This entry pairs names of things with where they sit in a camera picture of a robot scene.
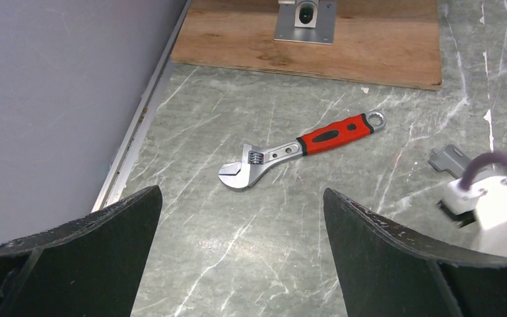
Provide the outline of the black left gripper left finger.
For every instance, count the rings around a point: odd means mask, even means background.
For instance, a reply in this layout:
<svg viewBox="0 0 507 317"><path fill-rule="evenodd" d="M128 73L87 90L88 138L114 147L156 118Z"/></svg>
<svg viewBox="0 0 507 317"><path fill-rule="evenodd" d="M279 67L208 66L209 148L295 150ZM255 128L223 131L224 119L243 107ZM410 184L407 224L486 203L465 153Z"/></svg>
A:
<svg viewBox="0 0 507 317"><path fill-rule="evenodd" d="M149 186L0 244L0 316L130 316L161 210Z"/></svg>

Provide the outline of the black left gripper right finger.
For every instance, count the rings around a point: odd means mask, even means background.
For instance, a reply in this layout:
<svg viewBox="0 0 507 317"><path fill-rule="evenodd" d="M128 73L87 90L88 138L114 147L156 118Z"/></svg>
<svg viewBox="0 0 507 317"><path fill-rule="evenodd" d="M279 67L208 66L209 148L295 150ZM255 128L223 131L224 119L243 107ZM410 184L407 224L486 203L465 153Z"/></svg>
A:
<svg viewBox="0 0 507 317"><path fill-rule="evenodd" d="M323 213L349 316L507 316L507 258L454 246L326 189Z"/></svg>

